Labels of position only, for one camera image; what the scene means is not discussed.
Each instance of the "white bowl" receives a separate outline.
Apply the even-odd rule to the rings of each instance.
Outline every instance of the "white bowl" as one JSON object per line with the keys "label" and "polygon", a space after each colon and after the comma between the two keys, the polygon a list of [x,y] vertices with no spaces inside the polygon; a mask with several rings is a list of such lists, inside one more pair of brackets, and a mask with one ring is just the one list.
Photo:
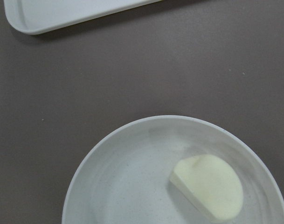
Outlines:
{"label": "white bowl", "polygon": [[69,186],[62,224],[209,224],[169,182],[182,158],[214,154],[237,172],[244,205],[235,224],[284,224],[284,201],[271,173],[237,137],[199,119],[156,116],[102,139]]}

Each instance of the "bowl rim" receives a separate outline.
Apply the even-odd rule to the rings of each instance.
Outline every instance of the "bowl rim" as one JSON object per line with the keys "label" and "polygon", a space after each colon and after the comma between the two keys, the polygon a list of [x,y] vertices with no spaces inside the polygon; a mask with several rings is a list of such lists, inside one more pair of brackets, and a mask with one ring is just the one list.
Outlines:
{"label": "bowl rim", "polygon": [[62,211],[62,224],[65,224],[65,217],[66,217],[66,209],[67,209],[67,203],[69,200],[69,196],[70,196],[70,192],[73,188],[73,185],[75,183],[76,177],[78,176],[79,172],[81,171],[82,167],[84,166],[84,164],[86,163],[86,161],[90,158],[90,156],[104,143],[106,142],[111,136],[115,135],[116,133],[131,127],[133,125],[136,124],[140,124],[146,121],[150,121],[150,120],[157,120],[157,119],[181,119],[181,120],[186,120],[186,121],[192,121],[192,122],[196,122],[196,123],[200,123],[209,127],[212,127],[218,131],[223,132],[224,134],[226,134],[227,136],[229,136],[230,138],[232,138],[233,140],[235,140],[236,142],[238,142],[239,144],[241,144],[243,146],[243,148],[245,150],[248,151],[248,153],[250,153],[254,159],[256,159],[256,161],[259,163],[259,165],[261,165],[263,167],[263,169],[266,171],[267,176],[269,177],[271,183],[273,184],[273,186],[275,187],[275,190],[277,191],[277,195],[279,197],[279,201],[281,203],[281,206],[283,208],[283,216],[284,216],[284,199],[282,196],[282,193],[277,185],[277,182],[275,181],[274,177],[272,176],[271,172],[268,170],[268,168],[266,167],[266,165],[263,163],[263,161],[259,158],[259,156],[252,150],[250,149],[250,147],[248,147],[243,141],[241,141],[239,138],[237,138],[236,136],[234,136],[233,134],[231,134],[230,132],[226,131],[225,129],[214,125],[208,121],[204,121],[201,119],[197,119],[197,118],[192,118],[192,117],[188,117],[188,116],[181,116],[181,115],[158,115],[158,116],[151,116],[151,117],[146,117],[146,118],[142,118],[142,119],[138,119],[135,121],[132,121],[128,124],[125,124],[119,128],[117,128],[116,130],[112,131],[111,133],[109,133],[108,135],[106,135],[103,139],[101,139],[89,152],[88,154],[84,157],[84,159],[82,160],[82,162],[80,163],[80,165],[78,166],[78,168],[76,169],[75,174],[73,175],[71,182],[69,184],[67,193],[66,193],[66,197],[64,200],[64,205],[63,205],[63,211]]}

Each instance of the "table surface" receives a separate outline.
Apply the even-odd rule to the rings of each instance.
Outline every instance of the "table surface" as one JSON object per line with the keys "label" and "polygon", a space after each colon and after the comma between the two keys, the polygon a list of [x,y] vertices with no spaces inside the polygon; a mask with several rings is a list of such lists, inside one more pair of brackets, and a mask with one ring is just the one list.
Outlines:
{"label": "table surface", "polygon": [[37,36],[0,1],[0,224],[59,224],[91,148],[161,114],[236,135],[284,197],[284,0],[166,0]]}

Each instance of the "food piece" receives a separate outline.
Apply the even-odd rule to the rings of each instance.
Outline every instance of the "food piece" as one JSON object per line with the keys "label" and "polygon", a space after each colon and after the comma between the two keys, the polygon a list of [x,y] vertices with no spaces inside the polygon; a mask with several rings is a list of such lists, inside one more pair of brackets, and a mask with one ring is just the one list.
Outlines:
{"label": "food piece", "polygon": [[241,182],[233,168],[217,156],[204,154],[179,161],[170,181],[212,223],[229,221],[242,208]]}

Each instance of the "white tray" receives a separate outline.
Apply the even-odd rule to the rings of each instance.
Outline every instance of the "white tray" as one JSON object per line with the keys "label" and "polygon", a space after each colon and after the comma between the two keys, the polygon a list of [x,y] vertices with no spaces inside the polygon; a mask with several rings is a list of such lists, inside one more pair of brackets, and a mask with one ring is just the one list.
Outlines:
{"label": "white tray", "polygon": [[25,34],[41,34],[159,0],[4,0],[8,22]]}

